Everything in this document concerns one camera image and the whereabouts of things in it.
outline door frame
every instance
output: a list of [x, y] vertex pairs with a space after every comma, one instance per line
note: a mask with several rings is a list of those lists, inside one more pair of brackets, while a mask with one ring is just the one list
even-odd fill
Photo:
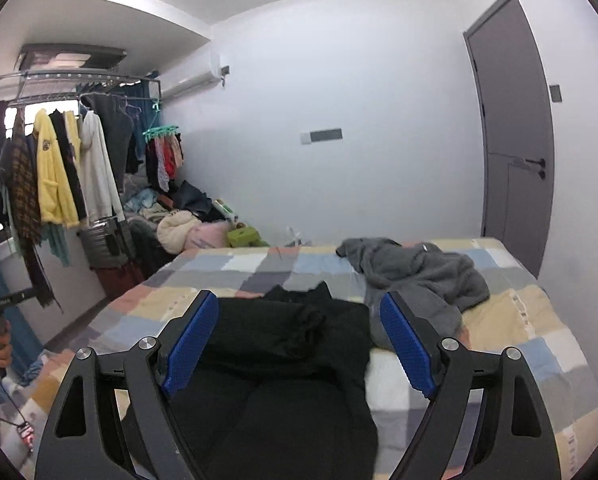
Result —
[[[481, 87], [479, 85], [479, 76], [478, 70], [476, 68], [476, 63], [474, 61], [474, 56], [472, 54], [472, 49], [470, 47], [470, 37], [477, 32], [492, 16], [494, 16], [503, 6], [505, 6], [509, 2], [516, 2], [519, 4], [521, 9], [523, 10], [523, 6], [519, 0], [496, 0], [478, 19], [476, 22], [472, 24], [463, 33], [463, 39], [465, 40], [466, 48], [468, 49], [468, 56], [470, 57], [470, 65], [472, 66], [472, 73], [474, 75], [474, 83], [477, 88], [477, 98], [479, 100], [479, 115], [481, 118], [481, 132], [483, 136], [483, 170], [484, 170], [484, 178], [483, 178], [483, 215], [481, 218], [481, 235], [485, 235], [485, 228], [486, 228], [486, 213], [487, 213], [487, 205], [488, 205], [488, 138], [486, 134], [486, 122], [484, 116], [484, 106], [483, 100], [481, 96]], [[548, 92], [548, 83], [545, 76], [545, 70], [543, 68], [543, 61], [541, 60], [541, 52], [539, 51], [539, 47], [536, 44], [536, 40], [534, 38], [534, 34], [532, 33], [532, 29], [530, 29], [530, 34], [532, 36], [532, 40], [534, 41], [534, 45], [537, 49], [539, 54], [539, 69], [543, 74], [543, 80], [545, 81], [545, 89], [542, 92], [542, 100], [544, 101], [544, 109], [547, 110], [546, 118], [548, 120], [548, 132], [549, 132], [549, 140], [548, 140], [548, 153], [546, 154], [546, 168], [548, 169], [548, 177], [550, 179], [548, 185], [550, 186], [550, 203], [548, 204], [547, 208], [547, 218], [543, 219], [542, 225], [545, 225], [544, 229], [544, 236], [548, 238], [548, 232], [550, 230], [550, 220], [552, 218], [552, 202], [554, 200], [554, 125], [552, 122], [552, 104], [550, 102], [550, 96]]]

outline door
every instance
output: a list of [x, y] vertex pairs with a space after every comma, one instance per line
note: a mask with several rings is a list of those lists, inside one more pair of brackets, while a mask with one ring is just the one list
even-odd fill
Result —
[[535, 276], [550, 227], [554, 177], [548, 86], [519, 0], [498, 0], [465, 33], [482, 113], [482, 231]]

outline plaid bedsheet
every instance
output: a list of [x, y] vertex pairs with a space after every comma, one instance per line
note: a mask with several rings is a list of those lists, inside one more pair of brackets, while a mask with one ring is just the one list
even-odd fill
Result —
[[[490, 287], [491, 298], [463, 316], [464, 343], [478, 351], [517, 346], [532, 369], [556, 435], [562, 478], [569, 479], [598, 443], [598, 389], [572, 333], [556, 316], [536, 280], [503, 245], [491, 238], [434, 240], [444, 251], [470, 256]], [[26, 411], [36, 414], [38, 434], [74, 352], [123, 351], [140, 338], [158, 335], [187, 309], [199, 290], [220, 297], [250, 298], [275, 285], [306, 290], [325, 281], [333, 297], [363, 302], [364, 277], [334, 247], [192, 250], [113, 301], [62, 354], [47, 356]], [[375, 480], [387, 479], [418, 427], [427, 401], [413, 390], [391, 352], [373, 350], [367, 399], [378, 428], [380, 449]], [[448, 464], [461, 470], [474, 433], [478, 392], [471, 397], [464, 431]], [[122, 415], [127, 394], [118, 396]]]

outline gray fleece jacket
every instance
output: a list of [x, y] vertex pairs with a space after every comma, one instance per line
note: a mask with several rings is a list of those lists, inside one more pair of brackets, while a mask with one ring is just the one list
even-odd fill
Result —
[[379, 314], [386, 292], [399, 292], [415, 316], [427, 319], [442, 337], [455, 336], [461, 313], [490, 297], [468, 256], [444, 253], [429, 242], [402, 247], [387, 238], [349, 238], [337, 254], [365, 276], [364, 303], [370, 308], [370, 329], [380, 348], [393, 350]]

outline suitcase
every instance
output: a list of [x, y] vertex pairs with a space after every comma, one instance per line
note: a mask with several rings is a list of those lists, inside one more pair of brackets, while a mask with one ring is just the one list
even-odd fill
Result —
[[86, 259], [92, 269], [114, 269], [135, 257], [128, 222], [116, 217], [103, 218], [78, 232]]

